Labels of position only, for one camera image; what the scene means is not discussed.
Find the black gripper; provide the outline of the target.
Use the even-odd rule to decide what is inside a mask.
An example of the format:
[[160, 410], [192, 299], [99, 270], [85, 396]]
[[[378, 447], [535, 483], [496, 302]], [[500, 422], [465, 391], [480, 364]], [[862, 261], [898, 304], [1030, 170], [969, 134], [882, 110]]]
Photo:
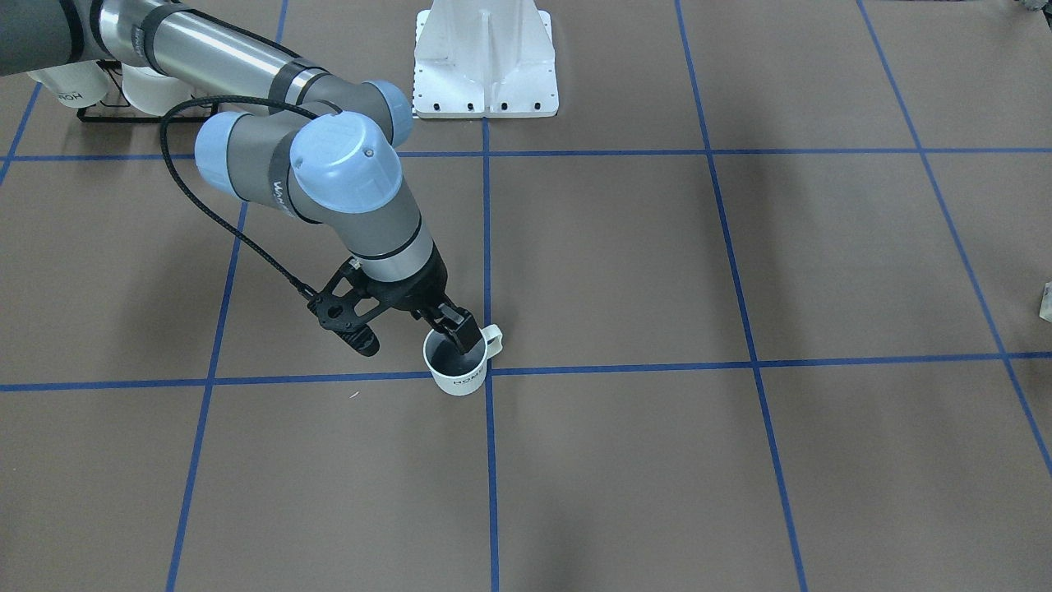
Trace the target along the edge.
[[307, 300], [307, 307], [321, 326], [339, 332], [339, 338], [364, 358], [375, 356], [381, 348], [367, 323], [391, 308], [427, 320], [459, 354], [466, 355], [483, 340], [482, 329], [469, 310], [451, 304], [445, 293], [447, 280], [445, 263], [436, 247], [418, 272], [390, 282], [375, 280], [365, 273], [364, 265], [355, 267], [348, 259], [324, 288]]

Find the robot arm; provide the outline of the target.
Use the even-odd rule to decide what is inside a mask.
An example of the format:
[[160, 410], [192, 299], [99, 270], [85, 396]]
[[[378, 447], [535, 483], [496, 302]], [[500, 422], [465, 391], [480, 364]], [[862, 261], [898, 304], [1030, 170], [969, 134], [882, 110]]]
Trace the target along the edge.
[[180, 1], [2, 4], [3, 75], [103, 59], [205, 91], [162, 108], [165, 160], [178, 113], [207, 104], [266, 108], [207, 119], [196, 135], [196, 168], [221, 192], [339, 236], [350, 256], [323, 289], [287, 277], [320, 326], [372, 356], [379, 341], [369, 323], [394, 308], [424, 319], [460, 354], [476, 348], [480, 326], [446, 295], [446, 267], [399, 161], [413, 120], [397, 86], [348, 82]]

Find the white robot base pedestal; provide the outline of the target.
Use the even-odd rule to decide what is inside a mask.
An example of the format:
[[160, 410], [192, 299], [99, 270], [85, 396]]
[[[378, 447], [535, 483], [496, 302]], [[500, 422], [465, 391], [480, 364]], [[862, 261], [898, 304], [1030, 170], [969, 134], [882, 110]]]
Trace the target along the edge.
[[421, 119], [549, 118], [560, 111], [549, 12], [533, 1], [434, 1], [416, 15]]

